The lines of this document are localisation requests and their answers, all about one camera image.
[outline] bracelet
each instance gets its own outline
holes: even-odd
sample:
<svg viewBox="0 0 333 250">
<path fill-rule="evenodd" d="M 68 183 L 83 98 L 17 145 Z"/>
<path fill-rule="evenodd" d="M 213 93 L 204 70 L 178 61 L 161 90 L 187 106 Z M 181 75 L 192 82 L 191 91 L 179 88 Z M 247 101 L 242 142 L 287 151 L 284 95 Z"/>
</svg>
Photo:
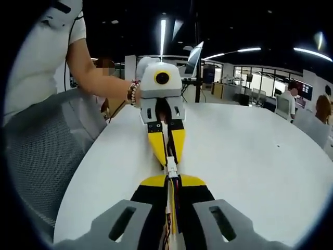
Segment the bracelet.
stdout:
<svg viewBox="0 0 333 250">
<path fill-rule="evenodd" d="M 140 86 L 139 81 L 133 81 L 131 86 L 129 87 L 129 90 L 127 91 L 127 101 L 132 105 L 136 105 L 136 99 L 135 99 L 135 93 L 137 88 Z"/>
</svg>

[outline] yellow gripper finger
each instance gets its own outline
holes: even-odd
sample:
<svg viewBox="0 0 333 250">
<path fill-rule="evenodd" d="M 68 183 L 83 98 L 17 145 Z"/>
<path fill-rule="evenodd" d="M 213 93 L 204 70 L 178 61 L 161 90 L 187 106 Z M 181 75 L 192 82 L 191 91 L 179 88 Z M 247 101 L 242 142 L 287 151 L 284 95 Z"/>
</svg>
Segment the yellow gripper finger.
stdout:
<svg viewBox="0 0 333 250">
<path fill-rule="evenodd" d="M 167 152 L 161 122 L 157 121 L 148 123 L 148 141 L 152 147 L 154 155 L 165 167 L 167 165 Z"/>
<path fill-rule="evenodd" d="M 182 159 L 184 142 L 185 142 L 185 129 L 182 120 L 171 120 L 168 124 L 168 129 L 171 130 L 172 136 L 172 150 L 175 157 L 176 164 L 179 164 Z"/>
</svg>

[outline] person in background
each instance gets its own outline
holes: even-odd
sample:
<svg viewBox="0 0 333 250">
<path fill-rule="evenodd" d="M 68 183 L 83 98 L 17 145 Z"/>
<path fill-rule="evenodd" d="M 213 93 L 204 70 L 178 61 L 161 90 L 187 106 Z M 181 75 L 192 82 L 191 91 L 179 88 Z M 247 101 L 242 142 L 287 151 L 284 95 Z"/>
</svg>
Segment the person in background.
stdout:
<svg viewBox="0 0 333 250">
<path fill-rule="evenodd" d="M 329 124 L 329 117 L 332 113 L 331 96 L 331 88 L 327 85 L 325 86 L 325 94 L 319 96 L 316 103 L 316 117 L 324 124 Z"/>
<path fill-rule="evenodd" d="M 295 119 L 295 97 L 298 95 L 297 84 L 295 82 L 290 82 L 288 85 L 288 90 L 281 94 L 281 97 L 289 100 L 289 112 L 292 119 Z"/>
<path fill-rule="evenodd" d="M 95 67 L 87 47 L 86 26 L 81 12 L 59 29 L 42 20 L 32 28 L 8 79 L 3 126 L 17 113 L 57 94 L 54 75 L 65 60 L 79 87 L 86 92 L 138 104 L 140 88 L 136 83 L 103 76 Z"/>
</svg>

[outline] camera lens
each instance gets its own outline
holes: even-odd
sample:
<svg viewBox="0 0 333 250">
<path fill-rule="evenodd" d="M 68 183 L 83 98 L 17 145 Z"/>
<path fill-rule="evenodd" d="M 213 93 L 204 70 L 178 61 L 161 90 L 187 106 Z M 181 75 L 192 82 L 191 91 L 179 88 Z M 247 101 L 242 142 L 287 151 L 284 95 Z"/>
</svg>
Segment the camera lens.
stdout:
<svg viewBox="0 0 333 250">
<path fill-rule="evenodd" d="M 169 81 L 169 75 L 167 73 L 158 73 L 156 75 L 156 82 L 159 84 L 166 84 Z"/>
</svg>

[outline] yellow camera ring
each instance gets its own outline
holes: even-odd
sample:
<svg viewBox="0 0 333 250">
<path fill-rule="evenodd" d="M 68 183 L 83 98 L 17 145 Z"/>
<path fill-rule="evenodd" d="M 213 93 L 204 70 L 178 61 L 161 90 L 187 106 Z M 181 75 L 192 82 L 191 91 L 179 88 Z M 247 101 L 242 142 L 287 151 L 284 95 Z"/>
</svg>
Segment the yellow camera ring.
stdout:
<svg viewBox="0 0 333 250">
<path fill-rule="evenodd" d="M 161 85 L 167 84 L 170 81 L 169 72 L 167 72 L 165 70 L 157 71 L 154 75 L 154 81 L 157 84 L 161 84 Z"/>
</svg>

